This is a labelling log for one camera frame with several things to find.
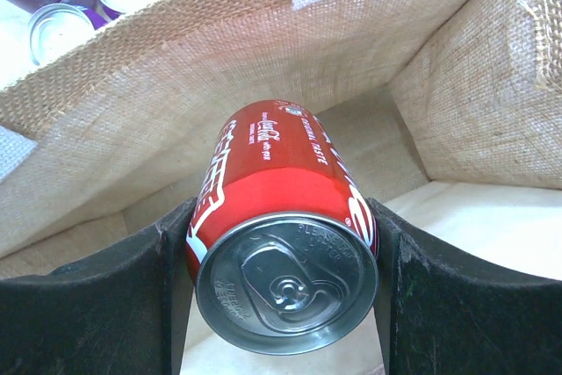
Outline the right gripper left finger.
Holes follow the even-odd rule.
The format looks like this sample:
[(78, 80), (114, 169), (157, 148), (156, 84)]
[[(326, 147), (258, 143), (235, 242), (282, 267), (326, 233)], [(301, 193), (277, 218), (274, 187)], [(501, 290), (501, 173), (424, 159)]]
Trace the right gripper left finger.
[(3, 374), (178, 374), (191, 307), (189, 199), (45, 276), (1, 282)]

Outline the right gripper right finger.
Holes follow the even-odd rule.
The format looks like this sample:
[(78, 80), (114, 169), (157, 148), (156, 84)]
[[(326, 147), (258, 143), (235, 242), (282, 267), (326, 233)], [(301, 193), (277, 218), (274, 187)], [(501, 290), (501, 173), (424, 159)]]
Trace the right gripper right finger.
[(559, 374), (561, 283), (471, 255), (371, 198), (387, 374)]

